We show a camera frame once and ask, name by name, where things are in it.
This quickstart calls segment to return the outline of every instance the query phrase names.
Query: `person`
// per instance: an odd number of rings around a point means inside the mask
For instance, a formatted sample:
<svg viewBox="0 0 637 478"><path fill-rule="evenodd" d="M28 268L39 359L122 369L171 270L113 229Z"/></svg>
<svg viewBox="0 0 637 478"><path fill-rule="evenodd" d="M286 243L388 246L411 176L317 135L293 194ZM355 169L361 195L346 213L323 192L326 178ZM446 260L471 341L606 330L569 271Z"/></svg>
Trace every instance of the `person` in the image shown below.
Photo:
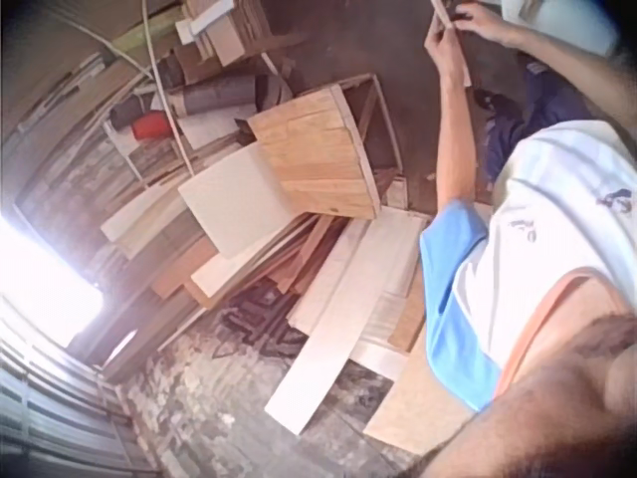
<svg viewBox="0 0 637 478"><path fill-rule="evenodd" d="M420 249L427 359L477 413L398 476L637 476L637 172L581 97L637 130L637 83L478 4L457 13L449 29L434 16L425 42L442 114L438 214ZM456 30L530 56L528 120L483 98L494 115L489 227L473 206Z"/></svg>

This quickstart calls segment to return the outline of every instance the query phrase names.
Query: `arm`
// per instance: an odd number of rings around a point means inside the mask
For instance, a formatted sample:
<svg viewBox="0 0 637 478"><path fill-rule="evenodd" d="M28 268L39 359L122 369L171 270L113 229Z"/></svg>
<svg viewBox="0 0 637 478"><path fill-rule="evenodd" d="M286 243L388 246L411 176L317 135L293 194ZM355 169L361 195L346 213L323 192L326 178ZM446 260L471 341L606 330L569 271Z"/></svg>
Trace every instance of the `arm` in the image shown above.
<svg viewBox="0 0 637 478"><path fill-rule="evenodd" d="M464 60L454 29L442 28L434 15L425 48L440 73L441 122L436 166L438 211L454 199L473 203L476 145L465 93Z"/></svg>
<svg viewBox="0 0 637 478"><path fill-rule="evenodd" d="M626 129L637 128L637 79L628 71L535 30L508 23L482 5L463 4L456 11L468 17L455 22L458 29L536 57Z"/></svg>

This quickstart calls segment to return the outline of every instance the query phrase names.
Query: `red object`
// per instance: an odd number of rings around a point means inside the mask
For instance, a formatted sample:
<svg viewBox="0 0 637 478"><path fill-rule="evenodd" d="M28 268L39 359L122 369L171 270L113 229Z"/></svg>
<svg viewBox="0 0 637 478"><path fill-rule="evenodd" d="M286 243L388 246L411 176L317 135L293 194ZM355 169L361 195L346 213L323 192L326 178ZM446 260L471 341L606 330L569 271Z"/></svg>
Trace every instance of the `red object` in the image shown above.
<svg viewBox="0 0 637 478"><path fill-rule="evenodd" d="M172 136L168 116L165 112L150 112L132 124L135 139L150 139Z"/></svg>

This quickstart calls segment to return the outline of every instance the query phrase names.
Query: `bright light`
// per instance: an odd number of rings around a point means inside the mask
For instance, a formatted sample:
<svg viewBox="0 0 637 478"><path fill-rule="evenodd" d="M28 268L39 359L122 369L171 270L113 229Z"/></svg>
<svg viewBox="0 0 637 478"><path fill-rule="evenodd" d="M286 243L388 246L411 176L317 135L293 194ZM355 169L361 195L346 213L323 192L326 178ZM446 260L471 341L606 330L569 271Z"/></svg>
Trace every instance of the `bright light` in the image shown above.
<svg viewBox="0 0 637 478"><path fill-rule="evenodd" d="M102 293L0 217L0 293L66 347L102 309Z"/></svg>

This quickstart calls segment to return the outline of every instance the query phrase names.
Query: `hand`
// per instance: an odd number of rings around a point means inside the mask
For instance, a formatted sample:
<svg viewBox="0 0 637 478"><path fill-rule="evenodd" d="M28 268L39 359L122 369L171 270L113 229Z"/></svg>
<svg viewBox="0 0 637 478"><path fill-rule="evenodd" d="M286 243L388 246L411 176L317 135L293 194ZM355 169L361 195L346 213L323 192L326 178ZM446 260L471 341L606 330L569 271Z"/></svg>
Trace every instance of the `hand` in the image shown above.
<svg viewBox="0 0 637 478"><path fill-rule="evenodd" d="M513 46L516 26L506 22L488 8L478 3L463 3L456 7L456 13L466 17L454 22L458 30L477 33L486 40L501 43L506 47Z"/></svg>
<svg viewBox="0 0 637 478"><path fill-rule="evenodd" d="M435 13L425 39L425 49L438 68L441 82L462 87L465 78L465 58L460 49L458 36L453 28L443 28Z"/></svg>

